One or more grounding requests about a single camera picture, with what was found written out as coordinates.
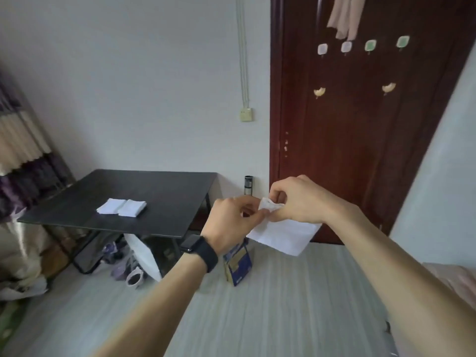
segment white tissue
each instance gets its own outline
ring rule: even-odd
[[[126,203],[122,205],[118,210],[120,216],[132,216],[136,217],[146,207],[146,202],[137,202],[135,200],[128,199]]]
[[[284,204],[276,204],[271,199],[263,198],[259,203],[258,210],[268,209],[274,211],[283,206]],[[280,252],[298,256],[309,244],[321,225],[301,223],[290,219],[270,222],[268,218],[265,218],[247,237],[275,248]]]
[[[108,201],[96,209],[96,211],[99,214],[117,214],[119,208],[121,208],[125,203],[125,199],[109,198]]]

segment tabletop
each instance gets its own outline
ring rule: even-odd
[[[20,222],[181,238],[217,173],[97,169],[27,211]],[[136,218],[102,215],[108,198],[146,201]]]

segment forearm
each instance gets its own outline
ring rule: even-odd
[[[206,271],[199,256],[184,254],[94,356],[164,355]]]
[[[354,207],[330,227],[425,356],[476,356],[476,312]]]

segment wall switch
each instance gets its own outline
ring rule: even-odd
[[[253,109],[242,108],[239,113],[239,119],[241,121],[253,121]]]

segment dark red door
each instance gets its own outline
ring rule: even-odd
[[[389,232],[411,183],[402,189],[415,143],[429,127],[434,131],[454,87],[457,75],[449,85],[441,82],[474,2],[366,0],[357,39],[344,54],[344,40],[326,28],[333,1],[281,4],[280,93],[272,93],[271,100],[273,107],[273,98],[280,98],[279,127],[272,125],[272,133],[279,133],[278,150],[271,144],[278,167],[271,180],[306,174],[359,205]],[[408,45],[396,47],[404,35],[410,36]],[[377,47],[366,52],[364,44],[372,39]],[[320,56],[322,43],[328,52]],[[395,88],[385,93],[382,87],[390,83]],[[314,90],[320,88],[325,93],[316,97]],[[448,88],[442,105],[435,95]],[[425,148],[431,136],[425,132]],[[340,243],[329,228],[321,228],[314,241]]]

